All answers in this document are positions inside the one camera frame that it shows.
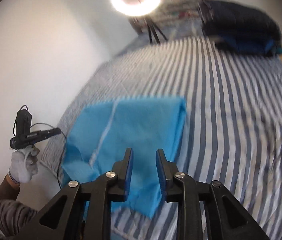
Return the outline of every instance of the blue cloth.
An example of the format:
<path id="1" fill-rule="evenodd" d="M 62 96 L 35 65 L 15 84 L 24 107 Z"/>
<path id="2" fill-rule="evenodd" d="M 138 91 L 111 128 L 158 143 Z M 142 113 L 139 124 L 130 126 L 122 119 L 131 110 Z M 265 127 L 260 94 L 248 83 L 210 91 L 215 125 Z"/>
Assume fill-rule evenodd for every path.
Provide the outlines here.
<path id="1" fill-rule="evenodd" d="M 271 55 L 278 54 L 277 46 L 272 38 L 241 38 L 232 35 L 220 35 L 223 41 L 216 42 L 216 47 L 235 51 L 239 54 Z"/>
<path id="2" fill-rule="evenodd" d="M 186 115 L 183 98 L 139 98 L 88 106 L 82 110 L 67 138 L 62 164 L 66 177 L 92 181 L 122 160 L 125 149 L 134 153 L 131 187 L 125 203 L 152 217 L 161 201 L 155 153 L 163 148 L 174 161 Z"/>

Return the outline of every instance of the mattress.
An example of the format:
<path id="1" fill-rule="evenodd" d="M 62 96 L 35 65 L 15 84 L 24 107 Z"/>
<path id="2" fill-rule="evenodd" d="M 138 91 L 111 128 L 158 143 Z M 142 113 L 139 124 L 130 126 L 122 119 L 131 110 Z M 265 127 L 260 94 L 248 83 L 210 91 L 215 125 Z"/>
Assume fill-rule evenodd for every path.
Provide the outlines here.
<path id="1" fill-rule="evenodd" d="M 185 98 L 178 169 L 201 182 L 221 181 L 271 239 L 282 239 L 281 60 L 221 52 L 204 37 L 145 46 L 101 65 L 58 127 L 68 134 L 85 106 L 140 95 Z M 42 154 L 54 172 L 63 146 L 53 137 Z M 175 239 L 176 225 L 175 203 L 161 203 L 151 220 L 129 208 L 111 220 L 126 239 Z M 202 226 L 206 237 L 203 209 Z"/>

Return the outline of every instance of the striped bedsheet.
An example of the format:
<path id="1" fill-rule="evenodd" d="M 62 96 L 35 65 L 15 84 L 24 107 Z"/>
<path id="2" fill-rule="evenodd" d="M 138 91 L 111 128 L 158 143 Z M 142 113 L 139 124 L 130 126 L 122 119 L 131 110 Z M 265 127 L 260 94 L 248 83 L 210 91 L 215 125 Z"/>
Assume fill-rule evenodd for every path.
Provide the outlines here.
<path id="1" fill-rule="evenodd" d="M 271 239 L 282 239 L 281 60 L 220 52 L 204 37 L 146 46 L 103 64 L 58 127 L 68 134 L 86 105 L 140 95 L 186 99 L 179 170 L 202 182 L 220 180 Z M 53 137 L 42 155 L 54 172 L 63 145 Z M 206 236 L 203 210 L 202 224 Z M 175 239 L 176 225 L 175 203 L 161 203 L 152 220 L 130 209 L 111 220 L 126 239 Z"/>

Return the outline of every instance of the bracelet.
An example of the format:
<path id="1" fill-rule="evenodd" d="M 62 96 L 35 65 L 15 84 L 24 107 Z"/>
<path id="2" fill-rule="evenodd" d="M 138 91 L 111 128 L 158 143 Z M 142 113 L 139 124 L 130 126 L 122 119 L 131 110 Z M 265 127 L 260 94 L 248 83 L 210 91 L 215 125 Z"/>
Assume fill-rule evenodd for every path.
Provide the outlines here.
<path id="1" fill-rule="evenodd" d="M 12 177 L 10 170 L 9 170 L 8 175 L 9 175 L 10 179 L 13 181 L 13 183 L 20 185 L 20 182 L 18 182 L 15 178 Z"/>

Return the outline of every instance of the fold in cloth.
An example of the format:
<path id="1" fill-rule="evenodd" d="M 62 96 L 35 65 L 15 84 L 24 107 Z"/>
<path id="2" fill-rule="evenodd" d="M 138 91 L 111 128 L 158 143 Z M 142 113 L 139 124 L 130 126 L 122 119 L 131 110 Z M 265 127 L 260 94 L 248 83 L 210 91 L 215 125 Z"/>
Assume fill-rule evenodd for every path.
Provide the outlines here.
<path id="1" fill-rule="evenodd" d="M 82 110 L 67 138 L 62 168 L 65 177 L 80 183 L 95 180 L 133 149 L 130 193 L 125 203 L 152 217 L 161 201 L 155 153 L 164 149 L 174 161 L 186 115 L 183 98 L 125 99 L 88 106 Z"/>

